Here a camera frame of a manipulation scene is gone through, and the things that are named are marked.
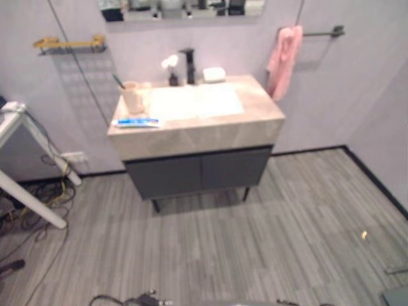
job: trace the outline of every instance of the black baseboard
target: black baseboard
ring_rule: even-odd
[[[373,182],[375,186],[389,199],[389,201],[400,211],[400,213],[408,220],[408,210],[393,196],[393,194],[387,189],[387,187],[371,172],[371,170],[361,161],[360,158],[356,154],[354,154],[347,145],[337,145],[332,147],[322,147],[322,148],[315,148],[315,149],[307,149],[307,150],[298,150],[298,151],[291,151],[291,152],[283,152],[283,153],[272,153],[271,157],[279,157],[279,156],[286,156],[286,155],[293,155],[293,154],[303,154],[303,153],[310,153],[310,152],[319,152],[324,150],[336,150],[342,149],[354,162],[355,164],[361,169],[361,171]],[[108,172],[99,172],[99,173],[89,173],[80,175],[82,179],[86,177],[98,177],[102,175],[115,175],[115,174],[123,174],[126,173],[126,170],[118,170],[118,171],[108,171]],[[60,181],[60,177],[56,178],[46,178],[40,180],[28,180],[19,182],[22,185],[32,185],[32,184],[43,184],[43,183],[51,183],[51,182],[58,182]]]
[[[344,146],[344,152],[354,161],[354,163],[361,169],[362,172],[377,186],[378,189],[389,199],[389,201],[400,211],[400,213],[408,220],[408,210],[393,196],[387,187],[376,177],[374,173],[358,158],[358,156],[350,150],[346,145]]]
[[[115,175],[115,174],[124,174],[127,173],[126,170],[116,170],[116,171],[106,171],[106,172],[96,172],[96,173],[87,173],[87,174],[79,174],[81,179],[85,179],[87,177],[100,177],[105,175]],[[20,185],[27,186],[27,185],[38,185],[38,184],[50,184],[55,182],[60,182],[61,177],[50,177],[50,178],[39,178],[36,180],[21,180],[18,181]]]
[[[311,153],[311,152],[319,152],[324,150],[335,150],[335,149],[344,149],[346,145],[334,145],[332,147],[321,147],[321,148],[314,148],[314,149],[305,149],[305,150],[297,150],[297,151],[289,151],[289,152],[280,152],[280,153],[272,153],[272,157],[277,156],[285,156],[285,155],[293,155],[293,154],[303,154],[303,153]]]
[[[106,171],[106,172],[97,172],[97,173],[88,173],[88,174],[81,174],[80,178],[84,179],[86,177],[100,177],[105,175],[116,175],[116,174],[125,174],[127,171],[123,170],[116,170],[116,171]]]

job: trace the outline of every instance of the dark gray cabinet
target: dark gray cabinet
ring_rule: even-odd
[[[272,146],[126,161],[143,199],[257,185]]]
[[[257,185],[271,148],[211,154],[202,157],[203,189]]]
[[[126,163],[143,199],[201,190],[200,157],[176,157]]]

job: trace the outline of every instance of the toothbrush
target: toothbrush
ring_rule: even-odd
[[[160,128],[162,126],[158,119],[152,118],[119,118],[113,120],[112,125],[118,128]]]
[[[112,76],[113,76],[113,78],[115,79],[115,81],[119,84],[119,86],[122,87],[122,89],[125,89],[125,86],[124,86],[123,83],[119,80],[119,78],[118,78],[116,75],[114,75],[113,73],[112,73]]]

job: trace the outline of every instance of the gold wall shelf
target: gold wall shelf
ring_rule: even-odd
[[[106,50],[105,37],[94,35],[92,41],[61,42],[58,37],[44,37],[33,43],[34,48],[41,50],[41,55],[71,53],[73,48],[90,48],[91,52],[103,52]]]

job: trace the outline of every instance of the bathroom vanity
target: bathroom vanity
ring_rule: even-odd
[[[250,75],[222,84],[141,84],[146,113],[163,126],[108,136],[144,200],[259,183],[285,120]],[[132,117],[119,99],[113,119]]]

